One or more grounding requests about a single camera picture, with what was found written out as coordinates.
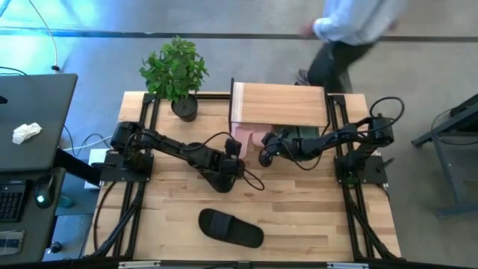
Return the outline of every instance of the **white cable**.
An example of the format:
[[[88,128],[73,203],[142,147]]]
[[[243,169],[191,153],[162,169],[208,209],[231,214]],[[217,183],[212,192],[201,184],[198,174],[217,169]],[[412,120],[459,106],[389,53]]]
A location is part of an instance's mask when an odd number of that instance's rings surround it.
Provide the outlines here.
[[[101,140],[98,140],[98,141],[96,141],[96,142],[89,143],[88,145],[77,146],[77,147],[75,147],[75,148],[69,148],[69,149],[64,149],[64,150],[83,149],[83,148],[85,148],[85,147],[94,146],[94,145],[96,145],[96,144],[98,144],[98,143],[101,143],[101,142],[103,142],[103,141],[105,141],[105,140],[108,140],[108,139],[110,139],[110,138],[112,138],[112,137],[113,137],[113,135],[110,135],[109,137],[105,137],[105,138],[103,138],[103,139],[101,139]]]
[[[38,11],[37,7],[35,7],[35,5],[33,4],[33,2],[31,0],[28,0],[31,4],[31,6],[33,7],[33,9],[35,9],[35,11],[37,12],[38,16],[40,17],[40,19],[42,19],[43,21],[43,24],[45,25],[46,27],[46,30],[48,31],[48,33],[50,34],[50,37],[52,38],[52,41],[53,41],[53,46],[55,48],[55,66],[57,67],[58,66],[58,50],[57,50],[57,43],[55,42],[55,39],[53,38],[53,34],[52,32],[50,31],[50,27],[48,27],[48,25],[46,24],[45,20],[43,19],[42,15],[40,14],[40,12]]]

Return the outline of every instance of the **black plant pot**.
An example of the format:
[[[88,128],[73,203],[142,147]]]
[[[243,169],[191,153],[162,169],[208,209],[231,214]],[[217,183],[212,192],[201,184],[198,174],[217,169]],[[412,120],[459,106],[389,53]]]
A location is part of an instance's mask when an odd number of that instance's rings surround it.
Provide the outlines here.
[[[187,97],[179,97],[178,102],[171,102],[171,110],[181,120],[190,123],[197,117],[197,99],[191,94]]]

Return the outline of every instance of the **green leaves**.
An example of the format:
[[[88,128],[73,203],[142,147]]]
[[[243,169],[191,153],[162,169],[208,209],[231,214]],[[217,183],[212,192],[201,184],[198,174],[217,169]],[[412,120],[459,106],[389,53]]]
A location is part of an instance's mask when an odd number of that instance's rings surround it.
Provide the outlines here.
[[[204,74],[209,76],[204,59],[196,52],[196,45],[180,37],[165,43],[160,52],[151,52],[139,69],[147,81],[148,91],[177,102],[190,90],[198,91]]]
[[[170,96],[172,92],[173,92],[173,86],[172,86],[171,84],[168,84],[168,85],[166,86],[166,93],[167,93],[167,95]]]

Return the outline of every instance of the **white tissue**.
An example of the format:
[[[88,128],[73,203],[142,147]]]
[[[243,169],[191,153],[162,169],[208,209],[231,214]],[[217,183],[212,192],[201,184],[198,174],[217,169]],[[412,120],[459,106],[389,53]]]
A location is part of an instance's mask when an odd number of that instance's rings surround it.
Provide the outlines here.
[[[38,123],[32,123],[30,125],[23,124],[19,128],[13,130],[13,142],[15,144],[21,144],[23,141],[28,140],[34,135],[38,135],[42,128]]]

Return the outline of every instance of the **white shirt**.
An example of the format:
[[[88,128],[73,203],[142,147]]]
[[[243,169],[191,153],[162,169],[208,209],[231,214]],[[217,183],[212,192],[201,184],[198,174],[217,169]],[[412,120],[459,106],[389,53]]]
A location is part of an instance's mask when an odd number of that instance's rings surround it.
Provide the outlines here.
[[[406,9],[407,0],[326,0],[323,18],[313,29],[322,41],[372,43]]]

